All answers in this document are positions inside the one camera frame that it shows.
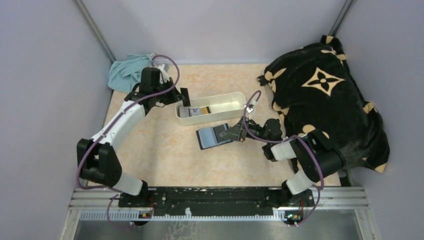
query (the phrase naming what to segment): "black pillow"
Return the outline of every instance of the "black pillow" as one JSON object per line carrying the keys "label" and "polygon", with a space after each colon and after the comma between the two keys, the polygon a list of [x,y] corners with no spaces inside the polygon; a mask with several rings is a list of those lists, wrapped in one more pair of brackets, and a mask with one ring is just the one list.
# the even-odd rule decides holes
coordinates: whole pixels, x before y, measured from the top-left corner
{"label": "black pillow", "polygon": [[322,36],[320,42],[278,57],[258,80],[272,88],[272,108],[286,136],[319,129],[346,158],[344,169],[383,172],[390,148],[382,117],[364,100],[337,38]]}

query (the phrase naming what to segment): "gray wall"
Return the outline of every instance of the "gray wall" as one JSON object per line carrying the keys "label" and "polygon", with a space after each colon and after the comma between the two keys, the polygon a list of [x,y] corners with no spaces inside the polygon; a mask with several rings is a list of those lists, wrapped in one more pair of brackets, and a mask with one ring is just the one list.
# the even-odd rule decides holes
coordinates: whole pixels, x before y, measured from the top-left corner
{"label": "gray wall", "polygon": [[338,37],[365,98],[382,114],[383,174],[356,169],[383,240],[423,239],[424,1],[359,0]]}
{"label": "gray wall", "polygon": [[0,239],[57,239],[110,63],[71,0],[2,1],[0,55]]}
{"label": "gray wall", "polygon": [[118,60],[268,63],[327,34],[345,0],[84,0]]}

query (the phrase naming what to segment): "blue cloth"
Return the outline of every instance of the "blue cloth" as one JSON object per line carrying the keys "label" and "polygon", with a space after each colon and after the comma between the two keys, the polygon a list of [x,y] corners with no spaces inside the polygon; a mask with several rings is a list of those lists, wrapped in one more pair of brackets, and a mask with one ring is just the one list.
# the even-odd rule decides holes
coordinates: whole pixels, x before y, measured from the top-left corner
{"label": "blue cloth", "polygon": [[129,93],[142,79],[142,70],[152,65],[151,54],[130,54],[125,61],[115,61],[110,67],[109,88]]}

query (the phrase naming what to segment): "white storage bin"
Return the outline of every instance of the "white storage bin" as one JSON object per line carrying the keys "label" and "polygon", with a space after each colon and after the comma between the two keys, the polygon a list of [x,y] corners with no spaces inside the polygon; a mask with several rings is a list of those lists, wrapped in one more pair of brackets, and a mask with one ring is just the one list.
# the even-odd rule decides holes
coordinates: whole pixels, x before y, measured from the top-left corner
{"label": "white storage bin", "polygon": [[217,96],[208,96],[197,99],[190,99],[190,107],[203,108],[209,107],[210,113],[199,115],[180,117],[180,106],[183,105],[182,101],[175,104],[175,114],[180,124],[184,126],[203,124],[225,119],[240,118],[243,115],[244,105],[246,104],[245,95],[241,92],[233,92]]}

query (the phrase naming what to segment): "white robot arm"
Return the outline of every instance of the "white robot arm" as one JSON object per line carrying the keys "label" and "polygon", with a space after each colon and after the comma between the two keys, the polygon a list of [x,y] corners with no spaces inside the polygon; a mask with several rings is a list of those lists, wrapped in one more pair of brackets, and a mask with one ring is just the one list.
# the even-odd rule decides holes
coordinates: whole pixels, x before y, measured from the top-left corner
{"label": "white robot arm", "polygon": [[243,118],[241,118],[235,126],[221,133],[220,136],[237,142],[243,142],[246,138],[281,142],[267,143],[263,146],[265,157],[273,162],[289,159],[297,159],[300,162],[302,169],[281,185],[287,199],[304,192],[320,181],[319,171],[308,150],[315,157],[323,178],[346,166],[344,156],[320,130],[314,130],[302,136],[301,139],[308,147],[306,149],[297,138],[282,142],[283,132],[278,119],[268,119],[263,127],[249,119],[247,127],[249,131],[245,130]]}
{"label": "white robot arm", "polygon": [[[183,99],[177,89],[173,88],[165,94],[137,102],[145,96],[163,92],[172,85],[173,81],[165,71],[164,64],[142,70],[141,82],[125,97],[121,108],[109,123],[90,139],[83,138],[78,142],[78,165],[83,162],[80,178],[133,196],[142,195],[143,190],[147,191],[148,184],[145,181],[122,171],[116,152],[136,124],[142,121],[157,103],[168,105]],[[96,146],[83,161],[84,155],[98,139],[100,140]]]}

